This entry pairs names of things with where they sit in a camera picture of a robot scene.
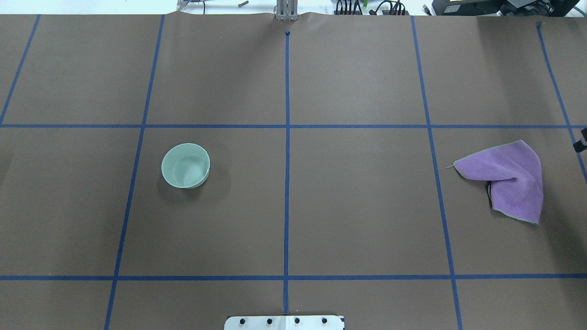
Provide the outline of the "purple microfiber cloth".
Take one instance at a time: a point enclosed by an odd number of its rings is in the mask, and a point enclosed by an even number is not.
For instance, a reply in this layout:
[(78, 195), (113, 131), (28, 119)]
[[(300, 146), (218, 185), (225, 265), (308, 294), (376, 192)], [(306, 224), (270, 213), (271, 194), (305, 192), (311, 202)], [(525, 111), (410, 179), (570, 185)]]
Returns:
[(524, 140), (472, 153), (457, 159), (451, 167), (467, 180), (486, 183), (493, 211), (539, 224), (544, 203), (542, 165)]

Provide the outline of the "mint green bowl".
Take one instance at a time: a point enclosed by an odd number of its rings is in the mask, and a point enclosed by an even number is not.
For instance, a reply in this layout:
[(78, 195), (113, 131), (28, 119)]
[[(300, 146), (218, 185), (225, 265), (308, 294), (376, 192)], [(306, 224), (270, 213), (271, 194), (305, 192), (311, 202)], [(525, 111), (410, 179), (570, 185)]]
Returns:
[(182, 143), (164, 155), (161, 174), (172, 187), (193, 189), (204, 184), (210, 167), (210, 156), (205, 148), (194, 143)]

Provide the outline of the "black power strip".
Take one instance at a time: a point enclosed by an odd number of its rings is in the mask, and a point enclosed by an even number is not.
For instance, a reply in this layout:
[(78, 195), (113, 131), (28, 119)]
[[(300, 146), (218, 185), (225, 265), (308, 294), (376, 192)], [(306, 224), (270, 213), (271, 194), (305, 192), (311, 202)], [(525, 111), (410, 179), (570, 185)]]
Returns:
[(351, 16), (409, 16), (400, 0), (333, 0), (332, 14)]

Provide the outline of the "aluminium frame post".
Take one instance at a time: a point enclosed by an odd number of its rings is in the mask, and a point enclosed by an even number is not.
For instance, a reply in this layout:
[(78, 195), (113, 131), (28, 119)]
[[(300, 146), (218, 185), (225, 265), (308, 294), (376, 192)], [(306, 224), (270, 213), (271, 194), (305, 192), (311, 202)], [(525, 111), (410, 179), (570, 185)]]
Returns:
[(277, 21), (297, 21), (299, 19), (298, 1), (277, 0), (274, 12)]

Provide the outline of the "white metal base plate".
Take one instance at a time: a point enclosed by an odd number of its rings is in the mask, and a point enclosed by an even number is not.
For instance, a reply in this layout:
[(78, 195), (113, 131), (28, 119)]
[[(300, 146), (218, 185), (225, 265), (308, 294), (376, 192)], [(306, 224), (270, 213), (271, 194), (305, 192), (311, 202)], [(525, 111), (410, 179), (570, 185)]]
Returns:
[(344, 330), (343, 316), (276, 315), (229, 317), (225, 330)]

